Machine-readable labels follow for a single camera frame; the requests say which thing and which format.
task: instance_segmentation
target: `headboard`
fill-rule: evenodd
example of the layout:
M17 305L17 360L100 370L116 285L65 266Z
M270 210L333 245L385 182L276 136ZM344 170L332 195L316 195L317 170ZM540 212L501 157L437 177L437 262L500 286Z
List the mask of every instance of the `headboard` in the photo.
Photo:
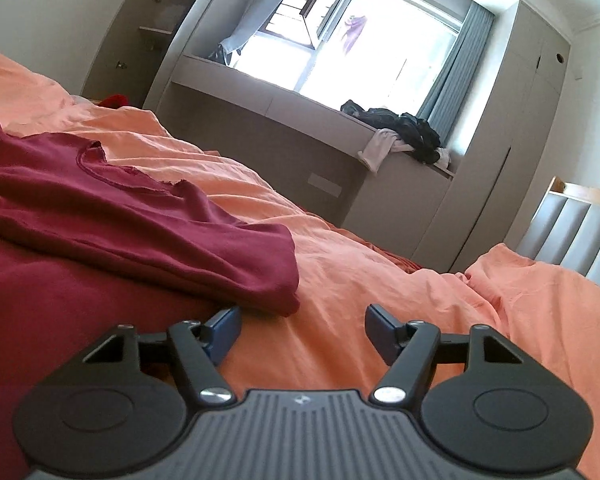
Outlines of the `headboard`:
M516 252L600 286L600 189L555 177Z

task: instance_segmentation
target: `bed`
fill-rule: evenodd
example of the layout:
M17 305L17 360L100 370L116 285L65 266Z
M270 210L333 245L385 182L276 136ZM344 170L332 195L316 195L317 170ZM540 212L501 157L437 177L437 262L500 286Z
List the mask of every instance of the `bed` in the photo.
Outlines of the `bed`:
M485 323L589 403L594 434L579 469L588 478L600 479L600 287L593 281L521 256L503 244L464 274L438 274L393 261L390 254L304 212L249 168L171 137L151 112L78 103L57 83L3 56L0 124L18 137L52 131L99 140L111 164L133 166L159 181L185 179L244 221L276 222L290 230L300 307L289 317L245 310L242 335L220 367L239 395L254 387L358 388L368 394L386 370L363 329L370 303L382 304L403 321L432 322L443 332L467 333L471 325ZM60 319L28 312L24 306L0 305L0 479L15 480L26 471L10 431L14 405L72 349L83 348L121 319L150 332L183 317L213 312L204 299L179 296L165 301L160 293L147 289L155 298L153 306L119 301L109 302L106 309L91 300L85 303L78 294ZM31 333L30 319L44 316L44 330ZM50 338L64 346L46 344ZM17 383L10 379L13 363L3 358L13 355L14 346L19 348L18 366L24 369ZM442 365L434 382L460 372L459 365Z

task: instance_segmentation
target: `window sill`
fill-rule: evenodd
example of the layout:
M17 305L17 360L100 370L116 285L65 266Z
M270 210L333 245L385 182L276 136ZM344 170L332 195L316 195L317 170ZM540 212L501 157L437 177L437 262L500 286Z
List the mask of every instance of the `window sill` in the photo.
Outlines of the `window sill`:
M354 117L208 59L183 55L171 82L228 101L357 158L375 130ZM430 166L446 178L454 174Z

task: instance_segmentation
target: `orange bed sheet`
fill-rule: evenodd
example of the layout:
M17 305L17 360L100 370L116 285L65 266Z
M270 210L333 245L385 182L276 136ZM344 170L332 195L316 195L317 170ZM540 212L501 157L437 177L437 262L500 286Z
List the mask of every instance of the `orange bed sheet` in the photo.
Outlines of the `orange bed sheet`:
M401 320L444 332L495 327L570 384L594 413L580 470L600 479L600 288L560 267L498 245L465 274L407 274L372 248L340 234L276 193L254 171L171 137L149 111L74 104L55 82L0 56L0 122L26 136L63 131L100 140L113 164L157 180L186 179L248 222L280 222L292 233L301 307L289 318L244 313L242 335L221 372L248 388L358 388L368 394L385 372L365 337L369 303ZM435 381L461 372L440 367Z

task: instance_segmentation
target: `window pane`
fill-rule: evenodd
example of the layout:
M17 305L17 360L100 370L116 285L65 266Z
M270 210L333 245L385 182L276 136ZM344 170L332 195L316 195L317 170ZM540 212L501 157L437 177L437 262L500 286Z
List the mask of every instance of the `window pane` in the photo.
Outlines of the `window pane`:
M351 0L301 93L416 114L456 34L404 0Z
M270 83L293 90L311 52L299 46L266 36L252 36L234 68Z

